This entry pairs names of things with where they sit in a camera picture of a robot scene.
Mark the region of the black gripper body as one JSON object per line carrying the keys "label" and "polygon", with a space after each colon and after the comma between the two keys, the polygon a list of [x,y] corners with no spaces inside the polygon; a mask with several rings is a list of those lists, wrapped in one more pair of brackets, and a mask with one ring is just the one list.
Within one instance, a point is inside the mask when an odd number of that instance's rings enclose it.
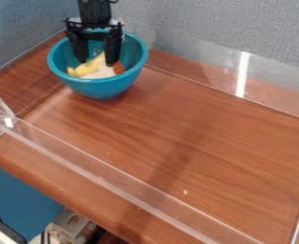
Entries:
{"label": "black gripper body", "polygon": [[65,19],[68,32],[85,34],[89,30],[110,29],[109,34],[122,34],[122,24],[112,19],[112,4],[120,0],[77,0],[78,16]]}

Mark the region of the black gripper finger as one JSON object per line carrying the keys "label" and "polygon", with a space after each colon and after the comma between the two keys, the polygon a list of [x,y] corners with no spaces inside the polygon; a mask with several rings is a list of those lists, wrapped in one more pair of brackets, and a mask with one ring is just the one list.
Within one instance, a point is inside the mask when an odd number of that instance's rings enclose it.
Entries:
{"label": "black gripper finger", "polygon": [[68,32],[68,41],[70,43],[74,56],[80,63],[85,63],[89,57],[88,40],[74,32]]}
{"label": "black gripper finger", "polygon": [[122,35],[110,35],[104,41],[105,63],[113,66],[120,61]]}

